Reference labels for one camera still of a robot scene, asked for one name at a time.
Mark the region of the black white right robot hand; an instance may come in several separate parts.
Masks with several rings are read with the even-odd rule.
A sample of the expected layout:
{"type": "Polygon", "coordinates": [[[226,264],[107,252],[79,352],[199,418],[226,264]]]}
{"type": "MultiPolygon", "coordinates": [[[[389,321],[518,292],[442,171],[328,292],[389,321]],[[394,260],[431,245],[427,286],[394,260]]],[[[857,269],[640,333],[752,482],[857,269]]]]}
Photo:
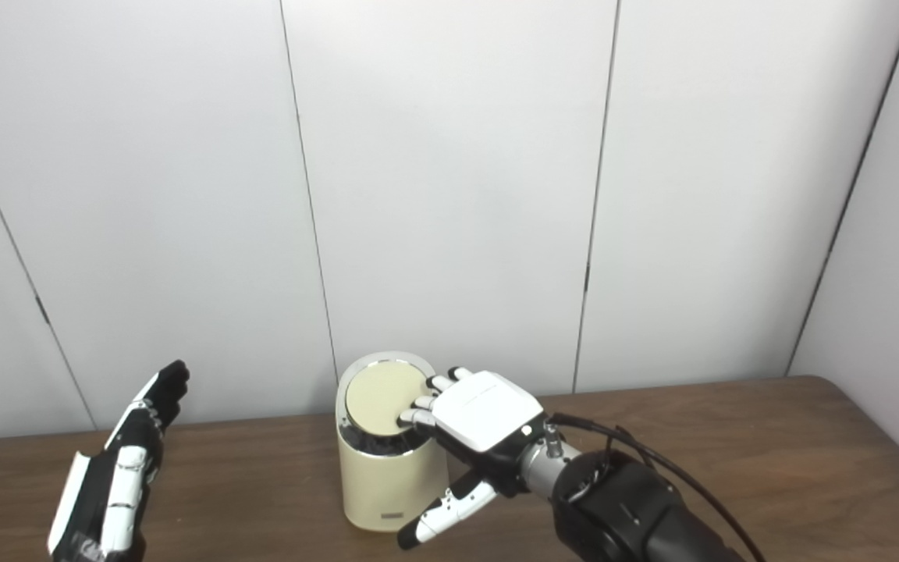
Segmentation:
{"type": "Polygon", "coordinates": [[[402,550],[431,541],[496,497],[527,493],[521,456],[542,437],[546,420],[534,395],[495,372],[454,367],[428,378],[427,387],[429,395],[415,398],[397,426],[431,438],[467,472],[400,528],[402,550]]]}

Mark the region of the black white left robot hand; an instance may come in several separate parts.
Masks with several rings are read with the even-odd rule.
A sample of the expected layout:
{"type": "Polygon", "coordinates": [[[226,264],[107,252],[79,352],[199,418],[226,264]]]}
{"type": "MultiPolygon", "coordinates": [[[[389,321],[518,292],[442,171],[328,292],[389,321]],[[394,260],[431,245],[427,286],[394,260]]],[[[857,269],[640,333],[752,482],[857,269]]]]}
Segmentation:
{"type": "Polygon", "coordinates": [[[140,388],[99,452],[75,453],[48,534],[53,561],[144,559],[147,501],[189,380],[184,361],[165,366],[140,388]]]}

